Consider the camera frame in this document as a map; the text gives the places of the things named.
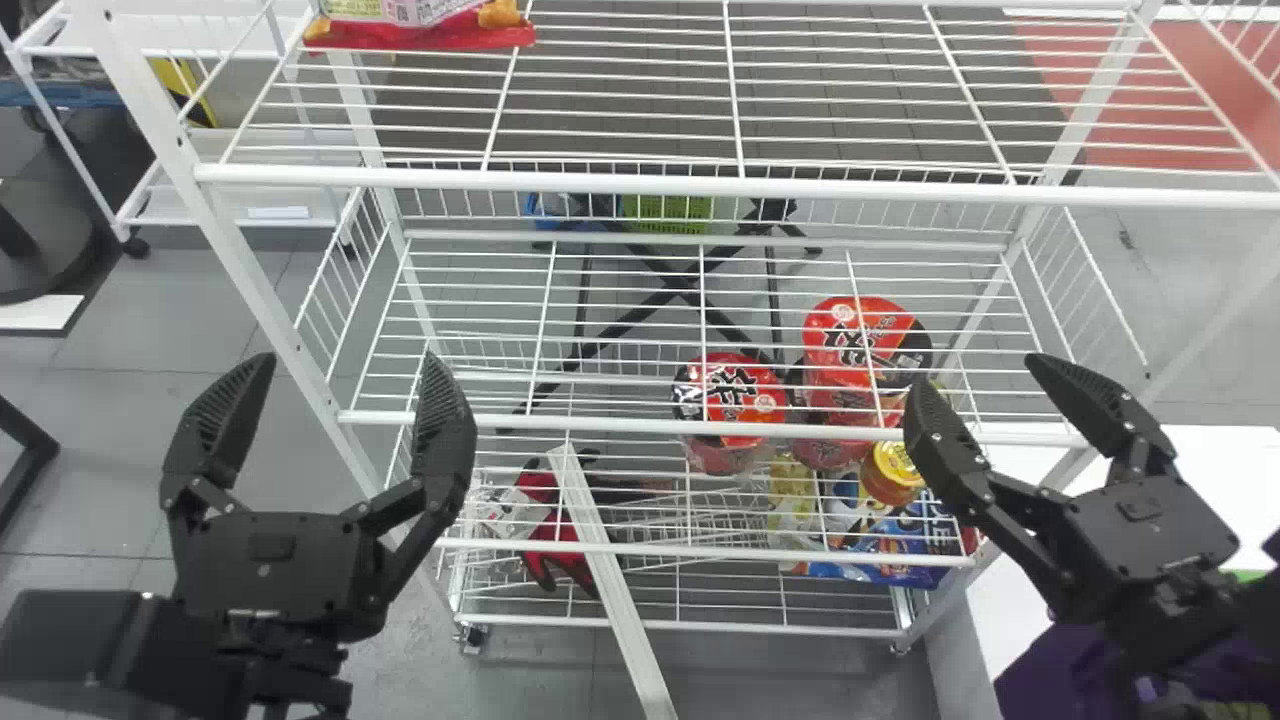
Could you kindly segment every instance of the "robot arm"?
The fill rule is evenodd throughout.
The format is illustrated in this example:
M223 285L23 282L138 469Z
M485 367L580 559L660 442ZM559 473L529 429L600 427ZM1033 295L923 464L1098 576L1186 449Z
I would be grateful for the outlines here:
M1027 573L1055 619L1100 624L1117 671L1160 671L1240 625L1234 579L1219 571L1239 547L1179 475L1172 443L1119 383L1048 355L1027 368L1105 457L1105 487L1069 497L991 468L960 418L916 382L902 429L928 487Z

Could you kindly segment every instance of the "shelf post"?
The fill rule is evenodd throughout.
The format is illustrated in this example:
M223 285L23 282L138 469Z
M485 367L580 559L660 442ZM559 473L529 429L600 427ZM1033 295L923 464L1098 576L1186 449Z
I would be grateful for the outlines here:
M591 497L591 487L586 483L586 473L577 460L573 443L566 441L564 445L548 450L547 460L556 473L562 497L567 498L566 505L572 507L573 527L579 537L585 542L608 544L609 536L604 530L600 509ZM653 646L649 644L649 635L645 634L640 611L636 610L635 600L627 588L618 557L608 552L585 555L595 587L600 592L600 602L609 615L609 628L613 629L613 637L617 638L618 648L622 651L622 660L640 696L645 717L675 720L676 706L671 702L671 691L667 689L662 669L658 667L658 659L654 657Z

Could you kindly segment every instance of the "red noodle cup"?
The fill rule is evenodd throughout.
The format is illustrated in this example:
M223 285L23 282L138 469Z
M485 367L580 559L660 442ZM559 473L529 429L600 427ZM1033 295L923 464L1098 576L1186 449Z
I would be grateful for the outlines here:
M826 424L829 413L805 407L808 402L804 400L804 393L795 387L800 384L803 378L804 360L800 360L787 370L783 379L787 386L787 405L790 406L787 419L808 425ZM874 441L865 439L792 438L791 455L812 470L837 473L861 460L873 443Z
M737 352L695 357L676 372L671 407L677 420L727 423L781 423L786 395L772 370ZM689 464L708 475L736 475L751 466L765 442L750 436L681 437Z
M884 427L897 427L908 387L933 365L933 343L924 327L883 297L860 302L828 297L805 318L803 337L805 400L810 407L835 410L827 419L835 424L879 427L878 389Z

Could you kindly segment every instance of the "black table leg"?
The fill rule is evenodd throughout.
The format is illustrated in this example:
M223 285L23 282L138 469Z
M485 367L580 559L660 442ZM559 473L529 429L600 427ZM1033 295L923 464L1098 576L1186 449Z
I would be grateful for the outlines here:
M18 461L0 484L0 533L3 533L9 528L9 521L18 512L22 498L36 483L45 465L58 455L59 445L3 395L0 395L0 430L23 447Z

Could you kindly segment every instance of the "caster wheel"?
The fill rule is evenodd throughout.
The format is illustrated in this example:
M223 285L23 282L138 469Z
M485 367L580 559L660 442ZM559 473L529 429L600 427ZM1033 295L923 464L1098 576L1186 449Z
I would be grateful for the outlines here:
M40 113L40 108L23 106L20 111L22 122L26 123L28 128L42 135L52 135L54 128L49 127L49 122L46 122L45 115Z
M489 629L484 625L463 624L458 626L458 633L453 635L453 641L458 643L462 655L480 655L480 650L484 648L488 639Z
M138 236L133 236L120 245L120 250L134 260L143 260L151 255L151 245Z

